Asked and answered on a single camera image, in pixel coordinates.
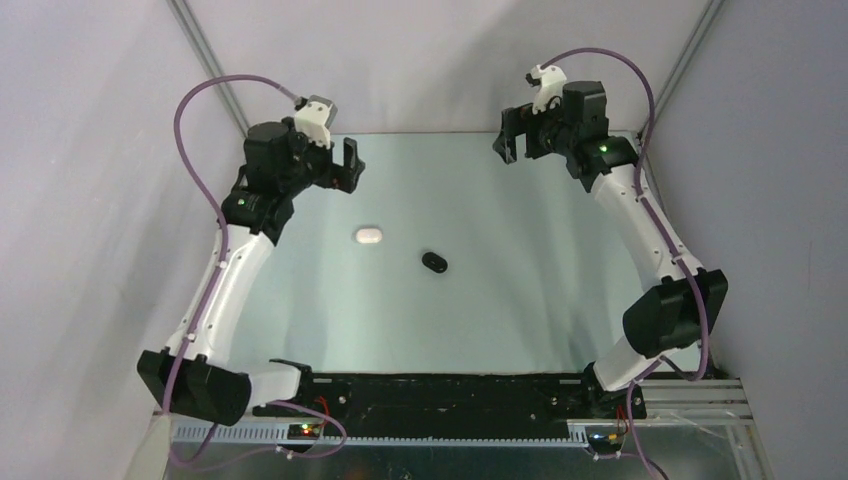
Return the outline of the white earbud charging case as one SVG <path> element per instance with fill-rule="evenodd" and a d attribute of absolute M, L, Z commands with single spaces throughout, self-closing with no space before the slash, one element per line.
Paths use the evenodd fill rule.
<path fill-rule="evenodd" d="M 354 240 L 360 245 L 375 245 L 383 240 L 383 232 L 378 227 L 362 227 L 354 233 Z"/>

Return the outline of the black earbud charging case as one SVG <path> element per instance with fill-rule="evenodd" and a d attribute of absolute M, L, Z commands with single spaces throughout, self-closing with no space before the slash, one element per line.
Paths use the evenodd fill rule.
<path fill-rule="evenodd" d="M 437 274 L 445 273 L 449 267 L 449 263 L 444 257 L 432 251 L 423 253 L 421 262 L 426 268 Z"/>

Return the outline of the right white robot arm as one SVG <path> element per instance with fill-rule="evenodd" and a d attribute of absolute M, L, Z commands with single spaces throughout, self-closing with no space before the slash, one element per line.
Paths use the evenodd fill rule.
<path fill-rule="evenodd" d="M 614 221 L 644 290 L 623 314 L 623 336 L 593 362 L 594 381 L 581 392 L 585 411 L 606 418 L 622 403 L 620 390 L 654 363 L 709 336 L 728 291 L 719 270 L 707 270 L 684 245 L 637 170 L 638 155 L 629 140 L 613 136 L 607 96 L 598 81 L 562 83 L 540 103 L 508 107 L 494 151 L 511 164 L 516 140 L 525 139 L 525 157 L 556 154 L 571 177 Z"/>

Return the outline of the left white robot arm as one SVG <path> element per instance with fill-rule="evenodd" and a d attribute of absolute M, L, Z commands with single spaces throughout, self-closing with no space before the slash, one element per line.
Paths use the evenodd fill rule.
<path fill-rule="evenodd" d="M 303 380 L 309 366 L 272 359 L 236 369 L 230 359 L 247 297 L 294 214 L 294 200 L 316 186 L 348 194 L 366 165 L 356 140 L 342 142 L 343 161 L 286 117 L 252 126 L 243 143 L 245 162 L 219 206 L 210 262 L 177 330 L 159 351 L 145 350 L 137 372 L 162 410 L 232 426 L 253 408 L 277 401 L 292 416 L 316 403 Z"/>

